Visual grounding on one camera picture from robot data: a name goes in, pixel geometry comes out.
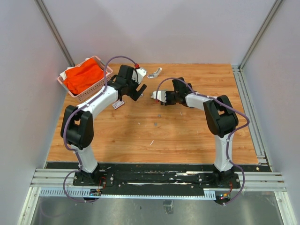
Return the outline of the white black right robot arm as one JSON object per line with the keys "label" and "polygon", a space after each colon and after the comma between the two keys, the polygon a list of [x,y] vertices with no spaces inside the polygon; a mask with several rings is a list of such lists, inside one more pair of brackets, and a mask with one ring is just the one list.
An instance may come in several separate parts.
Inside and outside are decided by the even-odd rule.
{"label": "white black right robot arm", "polygon": [[219,188],[239,188],[239,177],[234,171],[237,166],[232,161],[233,137],[238,130],[239,112],[233,109],[226,95],[212,97],[200,94],[182,77],[172,78],[172,84],[173,91],[157,88],[153,98],[164,106],[181,104],[204,111],[208,129],[215,140],[215,171],[211,182]]}

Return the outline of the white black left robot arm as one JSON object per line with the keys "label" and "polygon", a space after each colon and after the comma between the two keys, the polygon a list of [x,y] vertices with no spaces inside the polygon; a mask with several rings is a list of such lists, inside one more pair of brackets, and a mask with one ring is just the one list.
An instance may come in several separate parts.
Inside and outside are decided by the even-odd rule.
{"label": "white black left robot arm", "polygon": [[94,119],[108,106],[128,96],[137,101],[146,89],[141,84],[147,71],[142,67],[121,65],[118,74],[84,103],[66,107],[60,135],[67,150],[73,151],[79,163],[74,185],[95,186],[103,173],[96,161],[91,143],[94,138]]}

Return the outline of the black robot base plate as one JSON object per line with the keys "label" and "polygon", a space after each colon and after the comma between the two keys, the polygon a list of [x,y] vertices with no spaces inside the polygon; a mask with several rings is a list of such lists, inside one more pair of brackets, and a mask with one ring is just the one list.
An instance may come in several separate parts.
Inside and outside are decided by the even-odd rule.
{"label": "black robot base plate", "polygon": [[234,189],[242,189],[245,185],[245,173],[235,173],[239,177],[240,187],[219,187],[214,182],[211,182],[212,175],[215,169],[209,172],[197,172],[179,170],[178,167],[167,168],[164,165],[159,165],[156,170],[146,170],[144,165],[112,165],[105,168],[99,165],[103,176],[99,184],[95,186],[74,185],[76,179],[75,172],[62,171],[46,171],[43,177],[51,185],[62,186],[66,191],[70,188],[92,188],[99,194],[108,190],[111,192],[118,192],[126,194],[129,192],[138,192],[139,194],[179,194],[180,191],[195,192],[195,189],[208,190],[216,189],[225,191],[223,197],[227,198],[230,192]]}

